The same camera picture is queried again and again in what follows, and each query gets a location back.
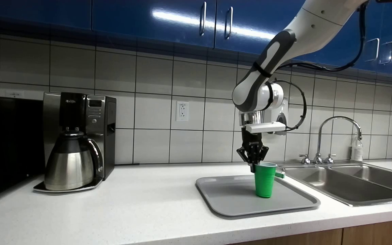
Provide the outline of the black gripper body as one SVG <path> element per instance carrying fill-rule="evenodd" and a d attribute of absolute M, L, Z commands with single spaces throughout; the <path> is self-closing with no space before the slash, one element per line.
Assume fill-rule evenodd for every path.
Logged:
<path fill-rule="evenodd" d="M 239 155 L 251 165 L 262 162 L 269 152 L 269 148 L 262 142 L 262 135 L 243 129 L 242 136 L 243 144 L 237 150 Z"/>

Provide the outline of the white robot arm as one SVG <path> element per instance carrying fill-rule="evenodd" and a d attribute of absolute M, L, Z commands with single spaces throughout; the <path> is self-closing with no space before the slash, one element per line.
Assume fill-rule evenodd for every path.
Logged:
<path fill-rule="evenodd" d="M 295 19 L 267 45 L 259 60 L 235 87 L 232 101 L 242 114 L 243 144 L 239 155 L 251 172 L 266 158 L 269 148 L 262 133 L 291 131 L 281 123 L 263 123 L 262 113 L 277 108 L 281 93 L 269 79 L 286 61 L 310 54 L 330 44 L 356 11 L 365 11 L 369 0 L 306 0 Z"/>

